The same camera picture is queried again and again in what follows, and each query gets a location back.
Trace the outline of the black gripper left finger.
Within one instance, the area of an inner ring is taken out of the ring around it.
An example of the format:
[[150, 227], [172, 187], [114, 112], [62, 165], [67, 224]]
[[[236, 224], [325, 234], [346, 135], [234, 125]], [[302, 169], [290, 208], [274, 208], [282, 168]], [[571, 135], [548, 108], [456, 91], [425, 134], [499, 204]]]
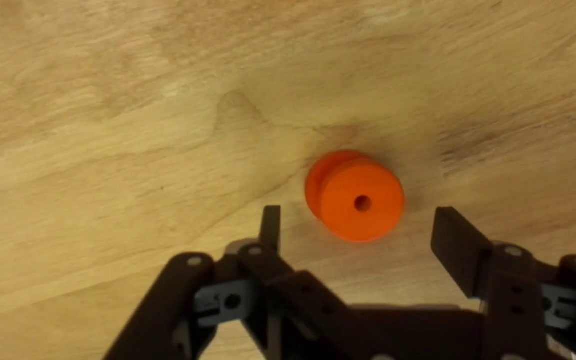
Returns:
[[220, 259], [172, 255], [103, 360], [199, 360], [226, 322], [240, 322], [263, 360], [339, 360], [339, 302], [279, 258], [279, 226], [282, 208], [265, 206], [259, 234]]

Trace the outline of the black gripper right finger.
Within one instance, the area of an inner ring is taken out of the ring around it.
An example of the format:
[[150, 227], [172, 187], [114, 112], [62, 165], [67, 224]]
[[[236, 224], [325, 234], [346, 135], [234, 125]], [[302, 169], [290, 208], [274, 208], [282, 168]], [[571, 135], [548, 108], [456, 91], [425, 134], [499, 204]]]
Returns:
[[481, 360], [555, 360], [548, 338], [576, 353], [576, 254], [543, 264], [517, 243], [491, 242], [449, 206], [434, 212], [430, 248], [483, 306]]

